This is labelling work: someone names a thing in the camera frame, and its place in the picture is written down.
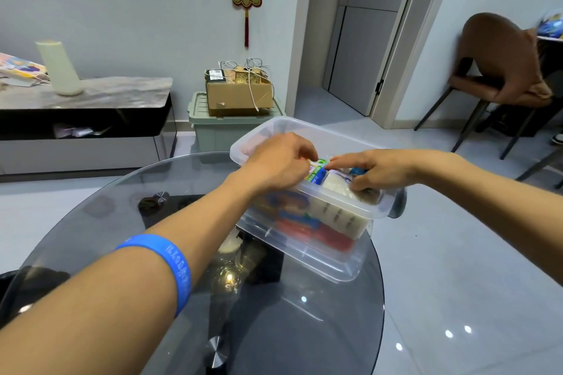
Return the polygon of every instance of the glass tabletop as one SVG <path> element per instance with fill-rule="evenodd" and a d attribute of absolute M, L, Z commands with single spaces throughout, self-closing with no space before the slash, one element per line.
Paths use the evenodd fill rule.
<path fill-rule="evenodd" d="M 0 326 L 125 239 L 218 187 L 228 152 L 175 157 L 92 194 L 38 244 L 0 304 Z M 370 240 L 363 234 L 359 240 Z M 333 283 L 235 228 L 143 374 L 373 372 L 384 323 L 376 250 Z"/>

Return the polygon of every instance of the chair backrest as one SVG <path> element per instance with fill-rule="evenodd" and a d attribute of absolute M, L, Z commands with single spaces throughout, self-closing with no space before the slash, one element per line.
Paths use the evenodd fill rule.
<path fill-rule="evenodd" d="M 504 80 L 496 102 L 510 104 L 525 92 L 551 95 L 539 68 L 535 29 L 521 30 L 497 14 L 475 14 L 463 27 L 456 64 L 464 58 L 474 59 L 483 76 Z"/>

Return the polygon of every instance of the hand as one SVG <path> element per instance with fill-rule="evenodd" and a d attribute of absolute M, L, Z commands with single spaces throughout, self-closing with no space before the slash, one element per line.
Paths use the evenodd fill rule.
<path fill-rule="evenodd" d="M 453 153 L 436 150 L 366 150 L 361 153 L 348 153 L 335 156 L 325 169 L 361 167 L 367 169 L 350 184 L 354 191 L 365 188 L 389 189 L 407 187 L 423 182 L 432 168 L 440 165 L 443 159 L 456 157 Z"/>
<path fill-rule="evenodd" d="M 293 132 L 278 134 L 256 147 L 240 173 L 258 193 L 290 188 L 305 179 L 309 160 L 319 156 L 312 142 Z"/>

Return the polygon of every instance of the cardboard box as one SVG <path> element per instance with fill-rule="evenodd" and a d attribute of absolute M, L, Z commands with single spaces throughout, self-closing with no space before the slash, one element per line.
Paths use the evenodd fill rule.
<path fill-rule="evenodd" d="M 235 72 L 235 70 L 207 70 L 206 90 L 209 114 L 225 116 L 268 113 L 267 110 L 274 106 L 272 83 L 256 74 L 251 75 L 250 86 L 248 82 L 236 83 L 236 73 L 239 73 L 238 81 L 240 82 L 241 73 Z M 252 103 L 250 92 L 252 92 L 260 113 L 256 111 Z"/>

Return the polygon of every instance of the person's left hand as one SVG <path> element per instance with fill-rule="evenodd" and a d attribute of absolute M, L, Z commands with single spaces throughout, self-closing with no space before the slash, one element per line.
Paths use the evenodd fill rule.
<path fill-rule="evenodd" d="M 309 160 L 318 159 L 311 141 L 289 132 L 257 146 L 239 172 L 257 186 L 258 193 L 284 190 L 303 180 L 309 172 Z"/>

